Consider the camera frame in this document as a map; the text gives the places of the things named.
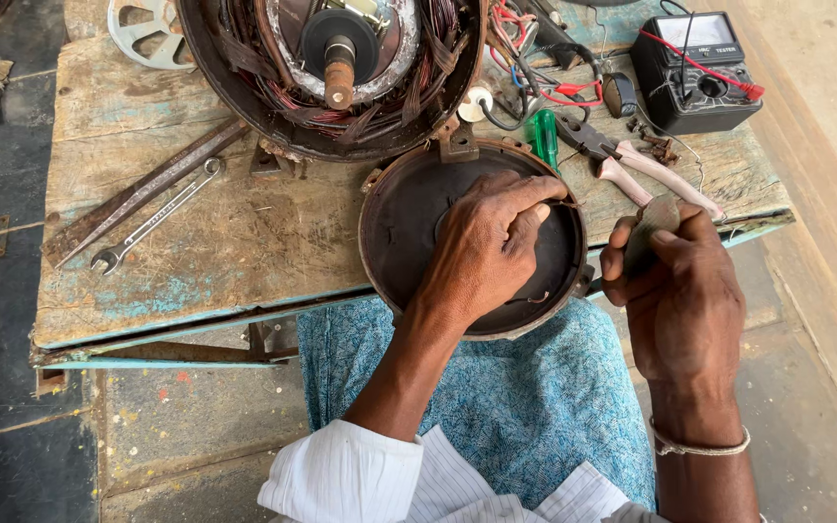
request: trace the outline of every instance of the hand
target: hand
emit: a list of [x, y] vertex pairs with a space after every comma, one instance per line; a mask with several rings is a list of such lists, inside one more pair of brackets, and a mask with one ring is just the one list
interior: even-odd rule
[[506, 303], [535, 272], [535, 240], [551, 214], [539, 202], [566, 195], [552, 176], [483, 174], [448, 210], [409, 308], [435, 309], [466, 330]]
[[603, 290], [626, 307], [635, 366], [649, 386], [734, 398], [745, 298], [703, 209], [681, 204], [680, 214], [676, 235], [651, 237], [660, 261], [631, 280], [622, 275], [622, 261], [636, 220], [621, 219], [600, 255]]

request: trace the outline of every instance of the blue wire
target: blue wire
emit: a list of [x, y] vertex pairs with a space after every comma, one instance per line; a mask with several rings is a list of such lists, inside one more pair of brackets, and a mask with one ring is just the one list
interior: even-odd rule
[[525, 89], [526, 87], [519, 83], [519, 78], [515, 75], [515, 66], [509, 67], [509, 70], [512, 71], [512, 81], [519, 87], [519, 89]]

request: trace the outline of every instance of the bracelet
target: bracelet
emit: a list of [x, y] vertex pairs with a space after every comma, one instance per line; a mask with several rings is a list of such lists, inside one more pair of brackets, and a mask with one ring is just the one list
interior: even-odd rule
[[748, 432], [745, 425], [741, 425], [741, 431], [745, 434], [745, 439], [740, 445], [724, 446], [721, 448], [681, 445], [670, 441], [668, 438], [657, 432], [657, 427], [654, 425], [654, 416], [652, 416], [648, 422], [651, 424], [651, 432], [654, 434], [657, 441], [660, 441], [662, 445], [661, 450], [657, 450], [655, 448], [655, 452], [657, 452], [658, 456], [666, 456], [671, 452], [674, 454], [698, 454], [700, 456], [732, 456], [744, 452], [745, 448], [748, 448], [748, 445], [751, 442], [751, 434]]

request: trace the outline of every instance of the rusty metal cover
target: rusty metal cover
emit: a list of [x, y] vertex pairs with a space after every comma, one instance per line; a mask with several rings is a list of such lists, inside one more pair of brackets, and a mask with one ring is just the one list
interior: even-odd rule
[[295, 125], [282, 114], [269, 110], [238, 73], [231, 71], [213, 36], [213, 31], [217, 31], [219, 5], [217, 0], [177, 1], [183, 33], [196, 65], [221, 99], [262, 135], [269, 152], [294, 160], [365, 162], [393, 157], [416, 147], [444, 125], [448, 116], [457, 112], [481, 63], [485, 39], [482, 0], [468, 3], [470, 39], [460, 53], [454, 73], [445, 81], [438, 95], [440, 103], [429, 104], [415, 120], [379, 138], [363, 143], [339, 143], [315, 129]]
[[[361, 260], [380, 298], [400, 315], [432, 258], [435, 228], [482, 173], [511, 169], [522, 176], [557, 176], [537, 156], [494, 139], [477, 139], [477, 160], [443, 164], [434, 149], [400, 156], [369, 185], [358, 227]], [[570, 202], [575, 203], [573, 194]], [[581, 298], [589, 287], [586, 228], [578, 208], [552, 207], [535, 243], [538, 269], [513, 300], [477, 320], [463, 339], [514, 339]], [[526, 298], [548, 299], [530, 303]]]

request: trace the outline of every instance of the green screwdriver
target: green screwdriver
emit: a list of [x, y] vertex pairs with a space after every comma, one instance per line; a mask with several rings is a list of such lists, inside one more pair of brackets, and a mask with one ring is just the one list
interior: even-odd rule
[[554, 124], [554, 112], [542, 109], [532, 116], [535, 121], [535, 143], [532, 152], [544, 163], [557, 170], [557, 127]]

